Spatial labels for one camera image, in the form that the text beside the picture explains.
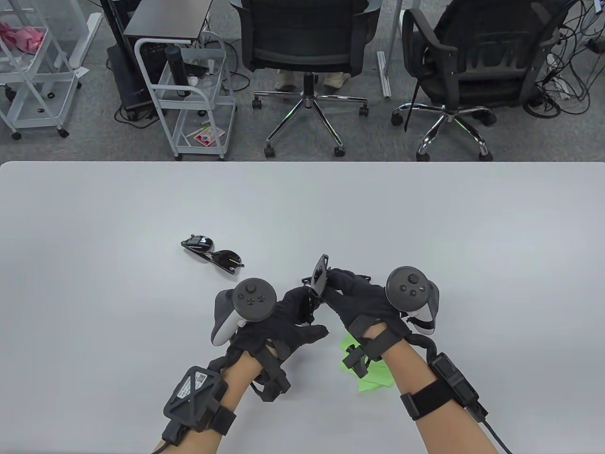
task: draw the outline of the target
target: forearm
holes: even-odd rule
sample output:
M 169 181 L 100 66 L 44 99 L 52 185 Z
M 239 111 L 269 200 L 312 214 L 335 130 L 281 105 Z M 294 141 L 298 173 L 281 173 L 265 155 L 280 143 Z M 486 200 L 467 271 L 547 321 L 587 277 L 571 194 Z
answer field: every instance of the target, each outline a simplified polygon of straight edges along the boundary
M 223 379 L 227 382 L 229 387 L 221 400 L 223 407 L 235 412 L 246 389 L 261 371 L 261 365 L 247 352 L 242 354 L 237 363 L 226 369 L 223 372 Z M 215 454 L 218 450 L 218 445 L 221 443 L 221 439 L 222 435 L 214 430 L 205 430 L 203 432 L 190 430 L 178 446 L 169 446 L 164 453 Z M 164 442 L 161 442 L 156 449 L 162 446 L 163 443 Z
M 379 327 L 370 335 L 375 337 L 380 331 Z M 401 394 L 414 394 L 437 379 L 406 341 L 395 344 L 382 359 L 391 370 Z M 481 427 L 455 401 L 419 419 L 416 426 L 429 454 L 497 454 Z

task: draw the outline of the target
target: black office chair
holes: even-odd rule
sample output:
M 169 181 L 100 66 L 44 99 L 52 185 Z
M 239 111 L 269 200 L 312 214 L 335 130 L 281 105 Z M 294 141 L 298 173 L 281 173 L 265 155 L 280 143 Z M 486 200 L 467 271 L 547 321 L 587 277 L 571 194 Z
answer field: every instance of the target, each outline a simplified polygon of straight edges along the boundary
M 325 118 L 318 101 L 360 103 L 359 115 L 367 117 L 368 100 L 317 94 L 316 73 L 343 72 L 351 76 L 361 73 L 365 45 L 376 34 L 382 0 L 231 0 L 231 5 L 240 14 L 241 53 L 246 68 L 304 73 L 302 93 L 254 92 L 254 109 L 262 107 L 260 97 L 264 96 L 299 98 L 267 137 L 265 156 L 275 156 L 273 139 L 301 107 L 315 110 L 337 143 L 334 154 L 344 156 L 344 143 Z
M 417 161 L 430 160 L 427 147 L 452 121 L 479 144 L 480 161 L 494 159 L 462 116 L 472 114 L 489 126 L 496 120 L 492 108 L 516 107 L 536 96 L 538 73 L 575 1 L 453 0 L 434 30 L 419 9 L 405 11 L 404 64 L 417 84 L 412 102 L 397 107 L 391 123 L 403 124 L 404 111 L 408 120 L 412 110 L 439 115 L 420 143 Z M 438 107 L 414 102 L 419 87 Z

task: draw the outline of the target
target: label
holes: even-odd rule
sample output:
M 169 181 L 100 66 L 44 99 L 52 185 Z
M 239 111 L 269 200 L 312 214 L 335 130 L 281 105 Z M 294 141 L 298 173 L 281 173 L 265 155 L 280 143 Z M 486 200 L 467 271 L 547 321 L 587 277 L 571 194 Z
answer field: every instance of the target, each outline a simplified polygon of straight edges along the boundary
M 204 384 L 208 376 L 205 373 L 195 372 L 195 389 L 201 388 L 201 385 Z M 191 377 L 187 377 L 187 380 L 183 383 L 180 391 L 177 394 L 179 399 L 186 398 L 189 394 L 191 394 Z

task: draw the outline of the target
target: pink object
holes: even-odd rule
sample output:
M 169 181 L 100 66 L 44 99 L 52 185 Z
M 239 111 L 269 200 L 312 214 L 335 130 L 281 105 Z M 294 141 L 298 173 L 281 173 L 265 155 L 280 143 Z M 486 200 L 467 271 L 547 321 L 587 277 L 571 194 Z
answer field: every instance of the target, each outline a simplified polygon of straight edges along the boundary
M 17 48 L 28 54 L 35 54 L 44 42 L 44 34 L 33 27 L 22 27 L 14 31 L 8 24 L 0 22 L 0 39 L 10 51 Z

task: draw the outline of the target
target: green cloth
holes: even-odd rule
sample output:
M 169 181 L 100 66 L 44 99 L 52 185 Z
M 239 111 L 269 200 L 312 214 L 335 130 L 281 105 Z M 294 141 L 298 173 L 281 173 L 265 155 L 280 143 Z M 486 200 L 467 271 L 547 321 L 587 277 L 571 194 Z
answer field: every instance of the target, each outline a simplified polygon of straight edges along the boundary
M 359 346 L 359 343 L 353 338 L 353 336 L 347 333 L 347 336 L 341 343 L 341 349 L 346 351 L 349 345 L 355 345 L 357 347 Z M 368 367 L 368 375 L 363 378 L 358 378 L 357 374 L 355 374 L 352 369 L 348 369 L 344 363 L 341 363 L 340 368 L 344 372 L 347 372 L 358 379 L 357 388 L 359 392 L 374 391 L 382 387 L 390 388 L 395 384 L 391 371 L 388 370 L 388 367 L 384 361 L 372 361 Z

